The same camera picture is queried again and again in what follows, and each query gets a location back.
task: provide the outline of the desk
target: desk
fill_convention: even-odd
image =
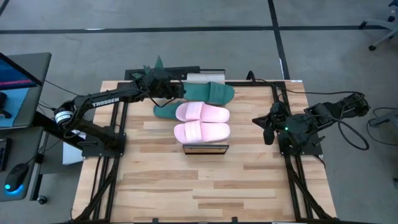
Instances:
[[[117,83],[103,82],[101,91],[112,90]],[[304,91],[303,83],[286,81],[286,86]],[[234,99],[225,106],[231,112],[225,155],[185,155],[174,137],[178,121],[156,118],[150,100],[129,104],[127,146],[120,160],[111,222],[151,222],[152,218],[160,222],[230,222],[231,217],[240,222],[295,220],[284,157],[277,144],[264,145],[262,129],[251,121],[268,113],[272,90],[266,86],[234,89]],[[293,113],[308,107],[305,95],[288,96]],[[109,125],[112,108],[98,108],[94,123]],[[335,217],[323,164],[312,156],[302,156],[302,160],[309,191]],[[83,162],[73,217],[90,201],[96,163],[97,158]],[[105,204],[103,200],[100,218]],[[305,217],[302,200],[300,204]]]
[[[17,164],[27,162],[29,159],[34,157],[39,150],[40,140],[43,134],[42,127],[23,128],[8,131],[1,131],[0,138],[11,138],[11,148],[7,162],[7,168],[5,171],[0,172],[0,202],[6,202],[11,200],[21,200],[25,198],[27,190],[29,188],[30,178],[35,164],[35,160],[32,159],[28,165],[29,170],[23,181],[23,188],[18,194],[10,194],[4,189],[4,181],[10,172],[10,170]]]
[[[10,55],[8,57],[44,84],[51,59],[50,53]],[[63,131],[58,130],[55,122],[43,114],[36,112],[42,89],[42,86],[29,88],[21,109],[14,120],[13,127],[0,127],[0,138],[12,139],[7,168],[5,171],[0,172],[0,201],[21,200],[25,198],[29,188],[29,182],[32,177],[32,171],[35,164],[34,160],[29,162],[29,172],[24,179],[24,188],[21,193],[17,195],[8,195],[4,190],[3,184],[9,171],[16,164],[28,161],[37,153],[43,131],[46,130],[46,132],[63,139]],[[75,145],[78,141],[82,141],[82,139],[72,139],[70,144]],[[37,198],[41,177],[42,174],[37,172],[34,186],[32,188],[33,194],[31,195],[31,200],[36,200]]]

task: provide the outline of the wooden table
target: wooden table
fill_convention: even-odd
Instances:
[[[114,89],[117,83],[105,81],[101,91]],[[286,86],[304,91],[300,82],[286,81]],[[152,218],[160,222],[230,222],[231,217],[241,222],[295,220],[285,161],[277,141],[264,145],[262,129],[251,121],[269,112],[271,88],[234,89],[234,99],[225,106],[231,112],[230,147],[225,155],[185,155],[173,132],[180,122],[156,118],[150,100],[129,104],[127,146],[119,165],[111,222],[151,222]],[[302,113],[308,107],[304,94],[288,96],[293,113]],[[98,108],[94,123],[109,125],[112,108]],[[313,156],[302,156],[302,160],[309,191],[335,217],[323,164]],[[73,217],[90,201],[96,163],[95,157],[83,163]],[[305,217],[299,190],[298,197]],[[100,217],[104,216],[105,204],[103,200]]]

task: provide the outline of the computer monitor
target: computer monitor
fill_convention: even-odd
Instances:
[[[42,82],[0,53],[0,90],[41,86]]]

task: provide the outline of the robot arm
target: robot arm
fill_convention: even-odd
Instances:
[[[319,144],[323,138],[312,142],[308,140],[315,133],[330,127],[343,118],[364,116],[369,111],[364,95],[354,93],[336,103],[319,103],[304,109],[304,114],[292,115],[284,102],[278,101],[271,107],[270,113],[254,118],[253,123],[264,129],[265,144],[274,142],[274,131],[287,133],[289,144],[299,151],[306,144]]]
[[[115,150],[119,147],[118,134],[113,127],[101,127],[84,119],[84,114],[93,108],[106,106],[118,102],[135,103],[145,98],[183,98],[184,90],[180,82],[170,82],[170,75],[165,70],[154,69],[146,76],[141,76],[132,82],[119,83],[117,89],[95,93],[86,96],[76,96],[71,101],[64,102],[54,111],[57,126],[65,132],[79,130],[94,136],[96,141],[82,144],[103,143],[103,147]]]

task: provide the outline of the chair leg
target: chair leg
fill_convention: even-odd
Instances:
[[[380,42],[382,42],[383,40],[388,39],[390,36],[393,36],[394,34],[396,34],[398,32],[398,27],[396,27],[395,30],[391,31],[390,33],[388,33],[387,35],[385,35],[384,37],[382,37],[381,39],[379,39],[378,41],[376,41],[373,46],[376,46],[377,44],[380,44]]]
[[[375,26],[381,26],[390,30],[394,30],[397,28],[397,24],[391,23],[391,22],[385,22],[385,21],[380,21],[376,19],[368,19],[365,21],[366,25],[375,25]]]

